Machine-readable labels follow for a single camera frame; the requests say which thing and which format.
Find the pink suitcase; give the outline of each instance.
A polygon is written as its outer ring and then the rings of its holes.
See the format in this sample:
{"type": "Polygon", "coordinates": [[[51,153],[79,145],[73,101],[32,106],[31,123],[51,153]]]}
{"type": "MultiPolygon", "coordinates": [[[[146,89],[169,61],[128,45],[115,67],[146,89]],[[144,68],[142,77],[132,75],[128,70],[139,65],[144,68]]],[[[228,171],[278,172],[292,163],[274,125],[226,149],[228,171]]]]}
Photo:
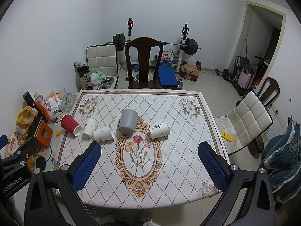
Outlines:
{"type": "Polygon", "coordinates": [[[251,83],[253,81],[253,77],[254,77],[254,75],[252,73],[243,69],[238,78],[238,85],[241,88],[249,89],[249,87],[251,86],[251,83]]]}

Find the yellow tag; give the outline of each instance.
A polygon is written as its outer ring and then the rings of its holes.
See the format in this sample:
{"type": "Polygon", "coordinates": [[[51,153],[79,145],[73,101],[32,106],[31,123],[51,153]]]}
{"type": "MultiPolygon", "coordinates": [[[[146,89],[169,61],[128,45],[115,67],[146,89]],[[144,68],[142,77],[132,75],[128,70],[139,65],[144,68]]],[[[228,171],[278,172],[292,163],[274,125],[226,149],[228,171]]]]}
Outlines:
{"type": "Polygon", "coordinates": [[[225,133],[224,131],[221,132],[221,135],[222,135],[222,138],[224,138],[225,140],[229,141],[229,142],[232,142],[233,139],[232,139],[232,136],[228,133],[225,133]]]}

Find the ornate oval frame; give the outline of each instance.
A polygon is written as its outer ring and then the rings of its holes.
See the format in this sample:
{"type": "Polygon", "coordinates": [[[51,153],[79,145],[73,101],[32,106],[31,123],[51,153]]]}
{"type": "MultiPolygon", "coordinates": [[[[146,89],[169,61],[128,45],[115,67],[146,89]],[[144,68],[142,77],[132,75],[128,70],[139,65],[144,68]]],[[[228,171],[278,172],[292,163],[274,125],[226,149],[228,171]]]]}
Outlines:
{"type": "Polygon", "coordinates": [[[149,128],[150,125],[145,123],[141,117],[138,117],[135,132],[146,134],[152,141],[152,145],[154,147],[154,162],[152,168],[142,177],[133,176],[124,165],[122,151],[126,140],[130,135],[122,135],[122,137],[117,140],[115,166],[119,169],[119,176],[125,183],[126,187],[132,189],[137,198],[141,198],[145,194],[146,189],[150,189],[153,186],[153,183],[159,175],[159,169],[163,167],[161,141],[159,139],[153,140],[150,138],[148,134],[149,128]]]}

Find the white patterned tablecloth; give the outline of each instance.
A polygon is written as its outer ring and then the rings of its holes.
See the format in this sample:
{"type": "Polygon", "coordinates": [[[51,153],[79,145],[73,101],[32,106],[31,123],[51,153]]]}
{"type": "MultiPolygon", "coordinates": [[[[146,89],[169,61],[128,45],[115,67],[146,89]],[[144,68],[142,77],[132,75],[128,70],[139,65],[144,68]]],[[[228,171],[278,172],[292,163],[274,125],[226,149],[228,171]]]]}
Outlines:
{"type": "MultiPolygon", "coordinates": [[[[227,161],[228,156],[213,116],[199,92],[106,89],[81,91],[71,115],[85,125],[83,105],[95,102],[91,117],[98,128],[110,124],[115,139],[101,142],[101,157],[85,188],[78,191],[90,206],[141,209],[183,204],[213,196],[213,185],[198,157],[198,144],[207,141],[227,161]],[[124,109],[138,115],[136,131],[116,131],[124,109]],[[148,128],[166,121],[170,135],[152,140],[148,128]]],[[[71,164],[94,139],[82,133],[62,134],[57,162],[71,164]]]]}

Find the glass ashtray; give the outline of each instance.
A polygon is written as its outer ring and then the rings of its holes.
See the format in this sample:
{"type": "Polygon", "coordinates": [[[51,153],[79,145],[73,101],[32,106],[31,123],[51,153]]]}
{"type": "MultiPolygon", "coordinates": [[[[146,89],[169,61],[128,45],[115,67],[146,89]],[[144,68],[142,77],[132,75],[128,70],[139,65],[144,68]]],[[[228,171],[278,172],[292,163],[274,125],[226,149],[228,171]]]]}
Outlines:
{"type": "Polygon", "coordinates": [[[77,94],[68,93],[62,97],[62,101],[58,105],[58,109],[71,111],[77,99],[77,94]]]}

